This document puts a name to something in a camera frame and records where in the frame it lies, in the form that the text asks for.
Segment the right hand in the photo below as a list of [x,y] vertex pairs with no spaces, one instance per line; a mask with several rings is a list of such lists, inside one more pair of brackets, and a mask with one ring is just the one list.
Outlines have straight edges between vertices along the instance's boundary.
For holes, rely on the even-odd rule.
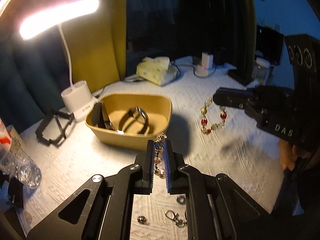
[[283,139],[279,139],[278,148],[279,148],[279,163],[283,171],[285,170],[292,171],[296,166],[298,157],[309,158],[312,155],[311,152],[301,150],[296,145],[293,145]]

